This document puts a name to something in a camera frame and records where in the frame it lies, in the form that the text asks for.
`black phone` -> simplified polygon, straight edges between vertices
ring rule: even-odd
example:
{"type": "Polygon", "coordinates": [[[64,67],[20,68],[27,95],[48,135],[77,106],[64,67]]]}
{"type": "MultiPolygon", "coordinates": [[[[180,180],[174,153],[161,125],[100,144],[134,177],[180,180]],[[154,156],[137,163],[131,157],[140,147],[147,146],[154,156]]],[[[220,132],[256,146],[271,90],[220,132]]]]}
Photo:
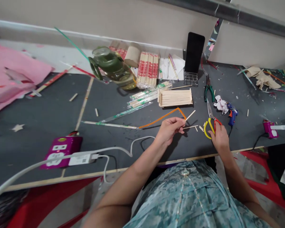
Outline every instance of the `black phone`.
{"type": "Polygon", "coordinates": [[[188,33],[185,72],[198,73],[203,54],[205,37],[193,32],[188,33]]]}

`gray table surface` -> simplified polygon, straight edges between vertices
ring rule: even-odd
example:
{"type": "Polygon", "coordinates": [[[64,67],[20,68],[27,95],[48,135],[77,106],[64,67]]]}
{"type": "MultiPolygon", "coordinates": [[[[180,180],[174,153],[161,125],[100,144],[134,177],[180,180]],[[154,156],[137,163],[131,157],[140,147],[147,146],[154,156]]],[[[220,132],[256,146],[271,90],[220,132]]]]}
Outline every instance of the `gray table surface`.
{"type": "MultiPolygon", "coordinates": [[[[224,75],[209,65],[205,65],[204,68],[210,75],[216,95],[221,95],[222,99],[231,102],[239,112],[230,136],[231,150],[253,147],[256,138],[263,133],[264,118],[285,125],[285,93],[276,92],[277,98],[274,99],[259,90],[255,91],[243,74],[237,76],[238,70],[234,67],[215,65],[224,75]]],[[[200,76],[199,87],[191,87],[194,106],[180,107],[186,116],[196,110],[188,121],[189,125],[203,126],[208,119],[207,105],[203,98],[206,77],[202,72],[200,76]]],[[[65,136],[75,129],[89,80],[90,78],[85,75],[65,75],[44,90],[41,98],[20,99],[0,111],[0,184],[16,172],[43,160],[54,138],[65,136]],[[69,102],[75,93],[79,94],[78,97],[69,102]],[[14,133],[10,129],[16,124],[25,124],[24,129],[14,133]]],[[[174,87],[182,85],[183,82],[176,82],[174,87]]],[[[104,85],[94,81],[82,120],[97,122],[126,110],[129,96],[135,92],[138,90],[129,92],[120,90],[113,82],[104,85]],[[95,115],[95,108],[98,109],[99,117],[95,115]]],[[[174,108],[160,108],[155,100],[153,104],[112,123],[139,127],[160,118],[172,109],[174,108]]],[[[221,116],[221,112],[217,112],[214,107],[212,111],[229,132],[228,115],[221,116]]],[[[172,116],[182,117],[178,111],[172,116]]],[[[81,151],[113,146],[130,150],[134,139],[156,136],[160,123],[140,130],[81,123],[79,126],[80,136],[83,137],[81,151]]],[[[206,138],[200,129],[198,132],[195,128],[185,131],[185,135],[179,134],[174,137],[173,143],[161,159],[162,162],[216,154],[211,140],[206,138]]],[[[285,143],[285,131],[279,131],[279,135],[278,139],[272,140],[260,138],[257,146],[285,143]]],[[[129,167],[152,141],[153,139],[149,138],[135,142],[133,157],[119,150],[104,152],[110,156],[107,170],[129,167]]],[[[106,158],[100,158],[92,164],[68,167],[63,176],[101,172],[105,163],[106,158]]],[[[58,178],[61,175],[62,169],[35,169],[22,176],[15,184],[58,178]]]]}

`paper roll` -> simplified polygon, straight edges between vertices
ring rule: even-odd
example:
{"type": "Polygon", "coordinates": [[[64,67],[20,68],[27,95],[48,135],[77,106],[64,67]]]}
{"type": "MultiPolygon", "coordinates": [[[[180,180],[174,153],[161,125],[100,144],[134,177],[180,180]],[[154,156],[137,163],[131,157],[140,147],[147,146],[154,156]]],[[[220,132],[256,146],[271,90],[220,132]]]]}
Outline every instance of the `paper roll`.
{"type": "Polygon", "coordinates": [[[141,47],[137,43],[130,43],[124,62],[131,66],[138,68],[138,63],[140,60],[141,47]]]}

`green-handled pliers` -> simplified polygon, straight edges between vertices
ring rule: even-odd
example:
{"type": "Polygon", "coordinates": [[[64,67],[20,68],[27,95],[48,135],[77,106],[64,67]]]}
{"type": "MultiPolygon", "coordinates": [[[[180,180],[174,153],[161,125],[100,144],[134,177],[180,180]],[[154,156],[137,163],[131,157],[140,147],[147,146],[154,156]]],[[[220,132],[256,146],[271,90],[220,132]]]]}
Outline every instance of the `green-handled pliers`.
{"type": "Polygon", "coordinates": [[[206,86],[205,86],[205,91],[204,91],[204,100],[205,100],[205,102],[207,102],[207,92],[208,92],[208,89],[210,90],[210,93],[211,93],[212,102],[214,102],[215,101],[215,97],[214,97],[214,92],[213,92],[213,89],[212,89],[212,85],[210,85],[209,75],[206,76],[206,86]]]}

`star cutout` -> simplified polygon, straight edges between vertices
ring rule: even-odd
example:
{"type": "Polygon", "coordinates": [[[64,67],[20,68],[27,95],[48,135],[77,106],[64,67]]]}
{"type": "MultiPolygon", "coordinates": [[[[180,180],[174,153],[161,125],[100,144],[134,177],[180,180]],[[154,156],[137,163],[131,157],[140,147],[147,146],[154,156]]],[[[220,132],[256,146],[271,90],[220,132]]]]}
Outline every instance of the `star cutout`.
{"type": "Polygon", "coordinates": [[[19,131],[19,130],[22,130],[22,129],[23,129],[23,126],[24,126],[24,124],[21,124],[21,125],[17,124],[17,125],[14,126],[14,128],[11,129],[11,130],[13,130],[14,132],[17,132],[17,131],[19,131]]]}

